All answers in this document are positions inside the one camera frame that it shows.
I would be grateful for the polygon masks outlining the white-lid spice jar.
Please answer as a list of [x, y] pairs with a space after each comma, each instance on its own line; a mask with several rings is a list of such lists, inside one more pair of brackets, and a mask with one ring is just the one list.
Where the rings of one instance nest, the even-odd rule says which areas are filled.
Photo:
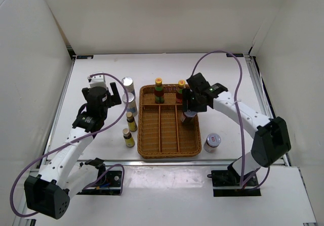
[[220, 145], [221, 138], [217, 133], [210, 133], [204, 143], [204, 149], [212, 153]]
[[195, 111], [186, 111], [181, 114], [180, 120], [182, 123], [187, 124], [190, 123], [196, 115], [197, 112]]

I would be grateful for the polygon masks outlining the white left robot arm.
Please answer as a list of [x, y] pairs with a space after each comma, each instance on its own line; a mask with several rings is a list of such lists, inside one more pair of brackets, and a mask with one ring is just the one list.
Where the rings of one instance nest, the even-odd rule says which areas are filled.
[[58, 151], [50, 163], [37, 176], [24, 182], [27, 207], [54, 219], [60, 219], [69, 206], [70, 199], [93, 183], [102, 185], [106, 180], [103, 163], [86, 162], [79, 171], [72, 172], [85, 148], [104, 126], [108, 108], [122, 103], [116, 84], [110, 88], [94, 86], [83, 88], [86, 100], [72, 124], [65, 148]]

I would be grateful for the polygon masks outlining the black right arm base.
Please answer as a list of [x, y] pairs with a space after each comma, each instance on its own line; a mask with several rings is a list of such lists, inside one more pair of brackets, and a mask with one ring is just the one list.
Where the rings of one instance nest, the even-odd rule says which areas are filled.
[[212, 170], [207, 178], [212, 181], [214, 197], [259, 197], [261, 196], [257, 176], [251, 172], [244, 177], [252, 177], [243, 185], [239, 184], [240, 179], [237, 179], [228, 170]]

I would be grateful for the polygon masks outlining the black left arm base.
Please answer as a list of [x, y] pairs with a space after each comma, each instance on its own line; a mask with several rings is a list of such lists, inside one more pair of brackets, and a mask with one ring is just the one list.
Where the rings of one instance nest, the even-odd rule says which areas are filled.
[[121, 164], [115, 164], [106, 168], [104, 160], [95, 158], [85, 163], [80, 163], [80, 166], [82, 165], [93, 166], [98, 170], [98, 177], [102, 174], [104, 174], [104, 176], [93, 186], [83, 189], [78, 195], [120, 196], [122, 194], [125, 168]]

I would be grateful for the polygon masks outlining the yellow-cap sauce bottle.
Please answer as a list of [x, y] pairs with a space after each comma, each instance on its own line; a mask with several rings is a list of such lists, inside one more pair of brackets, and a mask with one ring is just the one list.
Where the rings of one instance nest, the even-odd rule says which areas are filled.
[[176, 92], [176, 103], [182, 104], [183, 99], [183, 90], [185, 89], [186, 82], [185, 80], [179, 80]]
[[154, 99], [157, 104], [163, 104], [165, 102], [164, 93], [163, 81], [158, 77], [155, 79], [154, 86]]

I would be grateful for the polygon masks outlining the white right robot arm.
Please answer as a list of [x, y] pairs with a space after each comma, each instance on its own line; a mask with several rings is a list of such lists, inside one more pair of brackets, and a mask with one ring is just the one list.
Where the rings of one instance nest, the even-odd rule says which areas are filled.
[[216, 83], [209, 84], [201, 73], [187, 79], [183, 90], [183, 111], [206, 112], [208, 107], [219, 111], [240, 126], [253, 139], [249, 152], [228, 166], [228, 181], [243, 185], [261, 167], [268, 168], [291, 149], [286, 121], [281, 117], [270, 118], [239, 102], [228, 89]]

